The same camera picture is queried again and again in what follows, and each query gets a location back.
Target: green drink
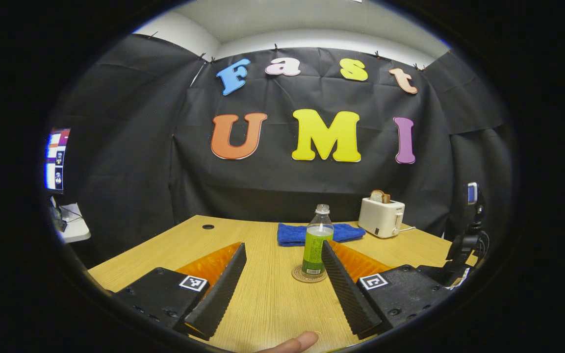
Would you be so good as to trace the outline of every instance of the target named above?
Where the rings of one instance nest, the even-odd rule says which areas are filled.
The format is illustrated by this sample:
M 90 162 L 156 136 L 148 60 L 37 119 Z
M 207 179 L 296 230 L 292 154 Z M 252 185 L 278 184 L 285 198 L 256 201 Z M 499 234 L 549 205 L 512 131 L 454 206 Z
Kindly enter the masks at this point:
M 330 222 L 328 205 L 320 204 L 315 210 L 315 217 L 307 226 L 305 254 L 302 259 L 302 272 L 308 276 L 318 276 L 324 272 L 321 261 L 322 242 L 333 239 L 334 226 Z

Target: blue letter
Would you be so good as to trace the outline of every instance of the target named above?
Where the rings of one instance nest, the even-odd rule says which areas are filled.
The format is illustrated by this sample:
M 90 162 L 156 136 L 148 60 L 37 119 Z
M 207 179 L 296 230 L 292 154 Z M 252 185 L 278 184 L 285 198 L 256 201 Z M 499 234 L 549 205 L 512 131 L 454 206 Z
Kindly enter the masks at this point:
M 224 96 L 228 96 L 228 94 L 245 85 L 245 81 L 239 80 L 239 77 L 245 77 L 247 75 L 247 70 L 244 65 L 249 63 L 249 60 L 241 59 L 217 73 L 217 77 L 221 78 L 224 83 L 224 91 L 222 92 Z

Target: hand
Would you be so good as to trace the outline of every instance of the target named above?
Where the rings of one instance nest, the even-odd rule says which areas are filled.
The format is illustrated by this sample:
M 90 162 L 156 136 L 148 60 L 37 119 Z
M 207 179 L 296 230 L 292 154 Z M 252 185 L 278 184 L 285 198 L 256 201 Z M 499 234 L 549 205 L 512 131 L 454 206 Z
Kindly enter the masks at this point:
M 278 346 L 258 351 L 257 353 L 300 353 L 318 342 L 319 336 L 314 331 L 304 331 L 300 336 L 286 340 Z

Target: table surface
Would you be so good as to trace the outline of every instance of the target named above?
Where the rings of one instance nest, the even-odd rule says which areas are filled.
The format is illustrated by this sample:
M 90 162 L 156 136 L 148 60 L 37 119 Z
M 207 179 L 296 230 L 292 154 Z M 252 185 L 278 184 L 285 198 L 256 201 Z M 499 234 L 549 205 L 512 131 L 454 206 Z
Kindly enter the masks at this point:
M 347 223 L 358 227 L 357 222 Z M 205 224 L 215 228 L 206 230 L 202 228 Z M 362 342 L 351 333 L 328 278 L 319 283 L 301 283 L 291 276 L 302 261 L 303 247 L 278 246 L 277 231 L 278 223 L 196 215 L 88 272 L 104 288 L 119 291 L 153 268 L 175 270 L 240 241 L 245 243 L 247 262 L 222 322 L 206 343 L 234 352 L 255 352 L 304 330 L 320 335 L 308 353 Z M 366 232 L 362 239 L 344 244 L 391 267 L 441 267 L 450 247 L 448 241 L 417 229 L 387 239 Z M 476 257 L 471 256 L 468 264 L 475 261 Z

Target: letter u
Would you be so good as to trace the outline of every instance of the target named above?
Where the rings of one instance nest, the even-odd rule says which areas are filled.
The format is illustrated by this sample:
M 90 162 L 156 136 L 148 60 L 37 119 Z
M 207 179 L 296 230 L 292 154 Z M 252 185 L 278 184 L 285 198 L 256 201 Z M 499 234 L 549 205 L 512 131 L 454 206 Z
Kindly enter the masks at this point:
M 239 119 L 234 114 L 218 115 L 213 119 L 215 128 L 210 142 L 213 154 L 222 159 L 243 159 L 249 157 L 256 151 L 260 139 L 260 126 L 267 115 L 262 113 L 251 113 L 245 116 L 247 121 L 247 134 L 245 142 L 241 146 L 233 146 L 230 143 L 232 125 Z

